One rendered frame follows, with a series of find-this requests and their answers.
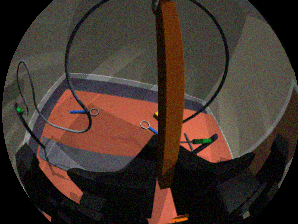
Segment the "thin black wire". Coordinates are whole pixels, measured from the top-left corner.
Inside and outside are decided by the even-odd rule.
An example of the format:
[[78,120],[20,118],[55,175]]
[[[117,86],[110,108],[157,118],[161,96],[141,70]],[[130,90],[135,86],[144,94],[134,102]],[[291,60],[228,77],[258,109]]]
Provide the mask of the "thin black wire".
[[[72,133],[73,132],[84,133],[88,131],[90,127],[92,127],[92,117],[90,117],[90,113],[88,109],[86,109],[84,103],[82,103],[82,101],[80,100],[80,97],[78,97],[77,93],[74,92],[71,77],[69,77],[71,76],[69,75],[69,64],[68,64],[69,52],[71,52],[69,51],[69,49],[71,49],[74,35],[77,34],[76,31],[78,30],[78,28],[81,27],[81,24],[84,23],[84,20],[88,18],[88,16],[92,14],[92,12],[96,10],[97,7],[100,7],[101,4],[104,4],[105,2],[108,2],[108,0],[101,0],[101,2],[98,2],[96,6],[93,6],[92,8],[90,8],[90,10],[86,12],[86,14],[82,16],[80,20],[78,20],[78,23],[76,24],[76,27],[74,27],[71,37],[69,37],[68,44],[67,44],[67,51],[65,51],[65,61],[64,61],[65,76],[67,76],[69,89],[71,89],[74,99],[77,100],[77,103],[80,104],[81,108],[84,109],[84,111],[86,112],[86,116],[89,117],[88,128],[85,128],[84,131],[73,131],[73,129],[71,131],[71,129],[69,128],[68,129],[64,127],[61,128],[59,127],[59,125],[53,125],[51,121],[48,121],[47,119],[45,119],[45,117],[43,116],[43,113],[40,113],[39,109],[37,109],[35,91],[33,91],[33,89],[35,88],[33,88],[31,71],[29,71],[28,69],[27,61],[24,61],[24,60],[20,61],[20,63],[25,64],[25,68],[27,68],[27,72],[29,75],[28,76],[29,80],[31,80],[29,81],[29,83],[31,83],[32,85],[33,101],[35,101],[35,108],[37,109],[37,112],[40,113],[41,119],[43,119],[44,121],[47,121],[47,123],[51,124],[53,128],[64,129],[64,131],[68,131]],[[216,24],[218,30],[220,30],[220,34],[223,40],[223,45],[225,45],[226,64],[225,64],[225,72],[223,72],[220,87],[218,87],[216,93],[214,93],[213,97],[210,97],[210,100],[208,101],[208,103],[204,105],[204,108],[198,109],[198,111],[194,113],[194,115],[188,117],[188,119],[182,120],[182,124],[186,123],[186,121],[189,121],[190,119],[193,119],[193,117],[196,117],[198,113],[201,113],[202,111],[204,111],[204,109],[206,109],[206,107],[209,107],[209,104],[212,103],[214,99],[216,99],[218,93],[221,92],[221,88],[223,87],[223,81],[225,81],[226,79],[227,69],[229,69],[229,47],[227,47],[225,32],[222,31],[221,24],[217,22],[217,19],[214,18],[214,16],[212,15],[212,12],[210,12],[208,8],[205,8],[204,6],[202,6],[200,2],[196,2],[196,0],[190,0],[190,2],[197,4],[198,7],[202,8],[202,10],[204,10],[206,14],[210,16],[210,19],[213,19],[214,24]],[[19,71],[20,63],[19,65],[17,65],[17,71]],[[25,120],[23,119],[23,113],[25,112],[23,111],[23,109],[20,109],[20,107],[17,107],[16,101],[15,101],[15,109],[17,112],[17,116],[20,117],[20,121],[21,123],[24,124],[25,129],[27,129],[27,131],[31,133],[33,140],[35,140],[37,144],[40,144],[39,156],[41,157],[41,159],[47,160],[48,163],[51,163],[52,165],[55,164],[57,168],[63,168],[64,171],[68,171],[68,169],[72,169],[72,168],[80,168],[80,169],[84,169],[84,171],[89,171],[89,172],[90,171],[117,172],[117,171],[120,171],[122,167],[125,167],[126,164],[129,164],[130,161],[134,159],[134,157],[130,157],[130,156],[106,155],[106,153],[86,151],[86,149],[85,151],[82,151],[82,149],[72,148],[72,147],[69,147],[69,145],[61,144],[59,143],[59,141],[55,141],[55,140],[52,141],[51,139],[49,139],[49,137],[47,139],[47,137],[45,136],[43,136],[43,141],[40,141],[35,136],[35,133],[32,132],[32,129],[28,127],[27,123],[25,123]],[[25,113],[25,116],[28,116],[28,113]],[[208,137],[208,139],[181,141],[181,143],[186,143],[186,144],[193,143],[194,145],[201,144],[200,147],[194,149],[193,151],[194,155],[196,155],[196,153],[201,152],[202,149],[205,149],[206,147],[209,147],[209,145],[213,144],[214,141],[216,141],[217,139],[218,139],[218,135],[217,133],[214,133],[214,135]]]

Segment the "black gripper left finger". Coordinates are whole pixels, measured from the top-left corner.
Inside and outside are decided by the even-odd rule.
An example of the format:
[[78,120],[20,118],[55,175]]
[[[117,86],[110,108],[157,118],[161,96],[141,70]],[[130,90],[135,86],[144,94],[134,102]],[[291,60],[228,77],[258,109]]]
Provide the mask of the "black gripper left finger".
[[82,192],[108,200],[140,205],[145,218],[152,218],[157,184],[157,135],[120,171],[89,172],[72,168],[68,169],[67,173],[69,179]]

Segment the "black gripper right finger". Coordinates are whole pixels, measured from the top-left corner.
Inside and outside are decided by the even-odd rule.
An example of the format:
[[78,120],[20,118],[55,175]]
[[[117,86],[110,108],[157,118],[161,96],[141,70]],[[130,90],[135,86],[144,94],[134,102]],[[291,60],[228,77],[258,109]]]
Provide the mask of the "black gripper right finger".
[[251,152],[237,159],[210,163],[194,155],[189,149],[181,147],[180,144],[172,186],[170,186],[177,216],[188,214],[188,210],[201,201],[210,189],[238,175],[253,163],[254,157],[255,153]]

